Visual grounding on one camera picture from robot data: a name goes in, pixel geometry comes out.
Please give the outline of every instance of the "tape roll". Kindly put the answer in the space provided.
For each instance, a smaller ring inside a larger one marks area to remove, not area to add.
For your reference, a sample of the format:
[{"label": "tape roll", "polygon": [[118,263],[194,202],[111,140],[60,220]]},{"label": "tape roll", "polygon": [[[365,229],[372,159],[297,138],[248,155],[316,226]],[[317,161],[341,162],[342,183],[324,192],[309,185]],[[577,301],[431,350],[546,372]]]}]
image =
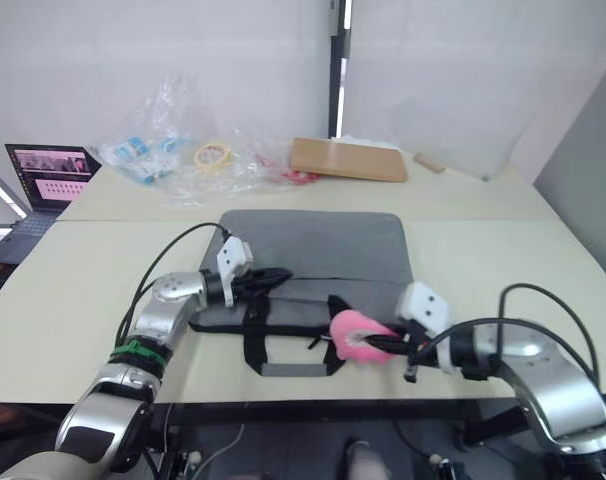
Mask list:
[{"label": "tape roll", "polygon": [[208,143],[194,154],[194,164],[202,172],[217,172],[232,163],[232,150],[224,143]]}]

